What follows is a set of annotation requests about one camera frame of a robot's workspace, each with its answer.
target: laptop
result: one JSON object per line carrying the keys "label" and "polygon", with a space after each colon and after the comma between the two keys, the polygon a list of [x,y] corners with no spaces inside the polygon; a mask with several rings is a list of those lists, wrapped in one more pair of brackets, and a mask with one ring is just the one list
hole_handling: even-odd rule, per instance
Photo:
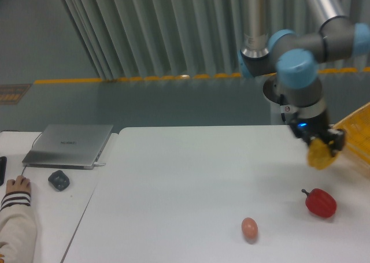
{"label": "laptop", "polygon": [[25,166],[93,169],[112,125],[50,124],[24,157]]}

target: red bell pepper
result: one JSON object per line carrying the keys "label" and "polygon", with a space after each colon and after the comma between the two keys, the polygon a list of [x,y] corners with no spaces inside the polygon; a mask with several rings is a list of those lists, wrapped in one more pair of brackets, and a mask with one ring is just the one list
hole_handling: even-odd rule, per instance
{"label": "red bell pepper", "polygon": [[335,214],[336,201],[330,194],[321,189],[313,189],[311,192],[302,189],[302,192],[307,195],[306,206],[313,214],[322,218],[330,218]]}

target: pepper stem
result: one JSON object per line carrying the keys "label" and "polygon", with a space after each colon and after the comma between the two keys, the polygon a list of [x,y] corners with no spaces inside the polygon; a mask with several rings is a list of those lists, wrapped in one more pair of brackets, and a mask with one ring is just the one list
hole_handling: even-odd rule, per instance
{"label": "pepper stem", "polygon": [[307,192],[305,189],[302,189],[302,192],[304,192],[306,195],[307,195],[307,197],[308,197],[308,195],[310,194],[309,192]]}

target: yellow plastic basket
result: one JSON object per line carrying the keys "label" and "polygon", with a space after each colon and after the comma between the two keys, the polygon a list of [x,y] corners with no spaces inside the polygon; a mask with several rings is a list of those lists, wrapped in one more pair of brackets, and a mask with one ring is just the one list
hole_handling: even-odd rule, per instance
{"label": "yellow plastic basket", "polygon": [[370,102],[334,125],[346,131],[346,148],[370,166]]}

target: robotic arm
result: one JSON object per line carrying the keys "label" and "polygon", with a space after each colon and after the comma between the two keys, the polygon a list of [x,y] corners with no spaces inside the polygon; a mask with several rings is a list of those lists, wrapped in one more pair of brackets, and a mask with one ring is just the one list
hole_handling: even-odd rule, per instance
{"label": "robotic arm", "polygon": [[265,97],[278,104],[278,116],[295,137],[308,146],[320,139],[334,158],[345,145],[345,132],[330,127],[318,64],[369,53],[369,26],[353,25],[339,0],[306,0],[319,31],[298,37],[293,31],[281,30],[268,39],[267,0],[241,1],[244,45],[239,60],[243,75],[276,72],[264,84]]}

